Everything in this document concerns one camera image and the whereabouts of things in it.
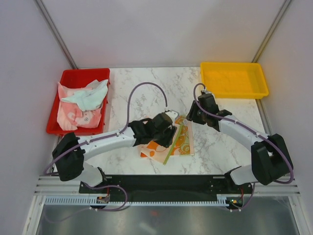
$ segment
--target orange patterned cloth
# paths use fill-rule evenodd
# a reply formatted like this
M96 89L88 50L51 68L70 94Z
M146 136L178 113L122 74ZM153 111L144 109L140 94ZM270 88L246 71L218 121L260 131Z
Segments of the orange patterned cloth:
M169 148L164 148L159 144L151 141L149 144L143 145L141 147L142 158L150 157L153 160L166 164L169 156L190 156L194 155L194 145L193 145L193 135L191 129L191 122L187 121L185 116L180 116L176 122L175 126L178 127L179 136L174 136L173 141L175 146L170 146Z

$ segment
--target pink cloth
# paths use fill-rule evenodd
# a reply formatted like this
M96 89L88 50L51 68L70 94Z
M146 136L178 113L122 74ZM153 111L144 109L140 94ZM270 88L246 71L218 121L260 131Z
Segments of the pink cloth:
M77 104L61 101L62 98L71 96L75 91L79 90L92 90L92 88L86 87L70 89L62 86L60 83L58 85L60 104L57 115L57 122L64 131L77 130L78 126L84 128L96 128L99 125L101 118L101 107L96 110L82 112L78 108Z

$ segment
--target green stripe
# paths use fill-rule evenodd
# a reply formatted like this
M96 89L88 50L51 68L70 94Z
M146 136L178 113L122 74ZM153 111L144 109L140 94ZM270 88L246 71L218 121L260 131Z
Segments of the green stripe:
M170 158L170 156L171 156L171 153L172 153L172 151L173 151L173 149L174 149L174 147L175 147L175 144L176 144L176 142L178 141L178 138L179 138L179 136L180 136L181 130L182 130L182 125L179 125L178 130L176 130L176 131L178 131L178 133L177 133L177 135L176 135L175 140L174 140L173 143L172 143L172 146L171 146L170 151L168 152L168 154L167 154L167 156L166 156L166 159L165 159L164 162L163 162L163 165L165 165L165 164L167 163L167 161L169 160L169 158Z

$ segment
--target plastic tray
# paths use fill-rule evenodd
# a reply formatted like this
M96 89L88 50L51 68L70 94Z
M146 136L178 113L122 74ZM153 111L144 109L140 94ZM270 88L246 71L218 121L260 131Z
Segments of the plastic tray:
M203 62L202 83L216 98L262 99L268 87L258 63Z
M110 70L109 69L88 69L88 70L65 70L62 74L61 85L68 88L83 88L93 80L103 81L108 80L108 88L110 84ZM50 117L48 120L46 131L49 134L65 135L66 133L74 132L78 136L96 135L103 132L104 118L107 107L107 96L104 98L103 106L101 110L101 119L98 127L96 128L83 128L78 127L75 131L64 131L57 123L57 114L59 110L59 94L55 95L55 99L52 105Z

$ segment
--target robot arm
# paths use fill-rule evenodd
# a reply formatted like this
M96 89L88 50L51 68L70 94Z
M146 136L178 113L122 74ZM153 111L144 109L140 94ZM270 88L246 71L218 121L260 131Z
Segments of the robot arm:
M214 117L203 112L196 102L193 101L190 112L187 115L189 121L202 125L207 124L215 130L231 136L251 152L251 165L233 169L225 174L226 177L231 178L232 183L242 185L244 183L260 182L263 185L268 185L289 173L289 169L279 153L261 138L263 137L274 143L284 153L292 166L286 144L280 135L275 134L271 136L266 133L260 133L247 125L244 128L242 122L238 122L231 112L227 110L220 111L215 103L213 94L207 91L201 92L198 101L201 107L214 114Z
M147 144L150 141L169 147L176 131L173 124L178 116L179 114L175 111L167 111L158 114L153 119L132 121L122 133L119 133L121 130L117 130L82 137L77 137L74 133L66 134L52 152L54 159L73 146L78 144L81 146L56 162L60 180L76 179L93 187L106 180L106 177L101 168L89 165L85 162L86 160L113 149Z

